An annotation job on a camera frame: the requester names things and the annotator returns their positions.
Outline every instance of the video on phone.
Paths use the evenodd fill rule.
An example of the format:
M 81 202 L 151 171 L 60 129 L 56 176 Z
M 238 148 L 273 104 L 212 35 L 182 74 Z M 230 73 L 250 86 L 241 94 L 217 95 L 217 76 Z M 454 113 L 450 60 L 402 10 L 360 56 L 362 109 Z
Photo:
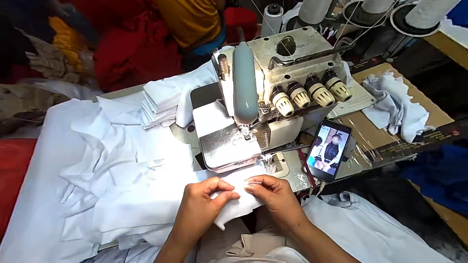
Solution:
M 334 175 L 349 134 L 322 125 L 307 159 L 307 165 Z

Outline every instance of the smartphone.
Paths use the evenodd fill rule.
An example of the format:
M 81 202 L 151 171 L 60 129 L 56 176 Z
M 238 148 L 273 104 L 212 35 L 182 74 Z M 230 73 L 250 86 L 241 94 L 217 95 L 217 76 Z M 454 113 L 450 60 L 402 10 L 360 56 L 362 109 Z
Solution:
M 327 183 L 335 180 L 350 136 L 351 128 L 346 125 L 329 120 L 320 123 L 307 157 L 313 176 Z

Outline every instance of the white cloth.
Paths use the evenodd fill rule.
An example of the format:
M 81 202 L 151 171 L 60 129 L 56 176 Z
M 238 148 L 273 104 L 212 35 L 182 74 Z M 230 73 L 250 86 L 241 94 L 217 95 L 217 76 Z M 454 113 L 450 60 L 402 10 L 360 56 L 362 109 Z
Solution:
M 362 84 L 377 99 L 374 105 L 362 110 L 377 129 L 388 126 L 388 131 L 395 135 L 401 128 L 406 142 L 413 142 L 416 135 L 421 135 L 429 113 L 419 103 L 410 101 L 413 97 L 408 96 L 408 86 L 402 77 L 395 78 L 392 72 L 379 78 L 370 75 Z
M 55 144 L 62 145 L 58 154 L 65 158 L 57 158 L 60 165 L 51 173 L 60 184 L 51 184 L 55 187 L 53 190 L 43 186 L 54 193 L 55 198 L 40 200 L 44 204 L 55 204 L 51 208 L 53 213 L 50 209 L 47 211 L 50 217 L 57 217 L 59 223 L 48 230 L 54 228 L 57 233 L 53 246 L 60 249 L 55 252 L 59 259 L 42 260 L 39 257 L 36 261 L 26 256 L 19 262 L 79 262 L 95 255 L 99 244 L 114 240 L 122 243 L 120 248 L 131 248 L 143 240 L 156 247 L 163 245 L 172 229 L 185 185 L 197 183 L 215 173 L 193 172 L 190 145 L 179 142 L 169 128 L 158 125 L 144 130 L 141 127 L 139 117 L 142 111 L 138 102 L 142 99 L 143 94 L 139 93 L 115 101 L 98 98 L 99 103 L 72 100 L 88 107 L 81 109 L 74 104 L 70 108 L 64 107 L 64 114 L 52 121 L 62 124 L 64 119 L 67 120 L 65 128 L 56 129 L 58 134 L 53 133 Z M 42 136 L 48 138 L 48 132 L 49 129 L 43 130 Z M 77 138 L 77 143 L 62 141 L 61 138 L 67 138 L 67 134 Z M 45 155 L 50 162 L 47 165 L 56 167 L 53 149 L 45 153 L 39 142 L 38 145 L 37 154 Z M 74 152 L 75 148 L 79 154 L 66 159 L 63 151 Z M 248 167 L 243 168 L 243 176 L 233 176 L 231 183 L 238 185 L 247 177 L 264 173 L 247 176 L 246 170 Z M 251 211 L 258 206 L 250 203 L 255 201 L 252 198 L 244 197 L 241 204 L 230 205 L 234 211 L 238 206 L 242 207 L 237 216 L 248 213 L 246 208 Z M 235 217 L 232 213 L 227 214 L 225 221 Z M 42 220 L 48 220 L 48 217 L 42 217 Z M 38 226 L 34 226 L 30 232 L 37 231 Z M 41 247 L 40 242 L 33 240 L 36 241 L 35 246 Z
M 303 206 L 309 220 L 361 263 L 451 262 L 416 233 L 364 198 L 312 196 Z
M 241 198 L 229 201 L 223 209 L 221 209 L 214 221 L 215 225 L 217 225 L 221 230 L 224 230 L 225 223 L 233 220 L 234 218 L 249 214 L 255 208 L 264 205 L 264 203 L 255 198 L 255 196 L 247 193 L 244 189 L 248 184 L 245 181 L 247 178 L 264 174 L 265 167 L 263 166 L 263 163 L 260 162 L 239 168 L 230 175 L 222 178 L 224 181 L 235 187 L 233 191 L 238 193 Z M 215 199 L 219 194 L 220 192 L 216 192 L 210 197 L 211 199 Z
M 92 242 L 61 240 L 65 223 L 62 205 L 74 205 L 61 204 L 63 190 L 70 188 L 59 173 L 78 162 L 86 147 L 85 140 L 70 130 L 72 120 L 97 110 L 97 103 L 76 99 L 48 109 L 0 245 L 0 262 L 76 263 L 96 254 L 98 246 Z
M 213 64 L 208 61 L 186 74 L 148 82 L 143 86 L 145 99 L 141 103 L 144 127 L 150 128 L 168 120 L 173 122 L 174 119 L 178 126 L 186 127 L 193 119 L 190 93 L 216 81 Z

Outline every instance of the red fabric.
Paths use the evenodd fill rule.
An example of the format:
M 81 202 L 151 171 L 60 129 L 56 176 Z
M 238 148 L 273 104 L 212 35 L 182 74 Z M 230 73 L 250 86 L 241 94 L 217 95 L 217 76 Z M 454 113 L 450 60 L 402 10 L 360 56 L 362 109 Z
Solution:
M 239 42 L 237 28 L 242 27 L 246 41 L 252 40 L 257 32 L 257 15 L 255 12 L 243 7 L 228 7 L 224 10 L 226 22 L 226 41 Z
M 0 139 L 0 241 L 28 170 L 36 139 Z
M 148 4 L 143 13 L 102 35 L 94 54 L 99 87 L 111 92 L 181 74 L 177 49 L 159 11 Z
M 143 12 L 142 0 L 70 0 L 100 32 L 118 26 Z
M 29 64 L 12 64 L 8 77 L 0 78 L 1 84 L 16 84 L 22 79 L 44 78 L 41 72 L 31 69 Z

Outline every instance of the fingernail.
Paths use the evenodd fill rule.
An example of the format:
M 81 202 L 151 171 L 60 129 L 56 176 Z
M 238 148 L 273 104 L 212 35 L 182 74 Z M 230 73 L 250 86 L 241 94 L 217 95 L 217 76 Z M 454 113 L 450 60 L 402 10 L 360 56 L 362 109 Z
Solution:
M 252 185 L 246 185 L 246 186 L 245 186 L 245 190 L 246 190 L 247 192 L 253 192 L 253 191 L 254 191 L 254 187 L 253 187 Z

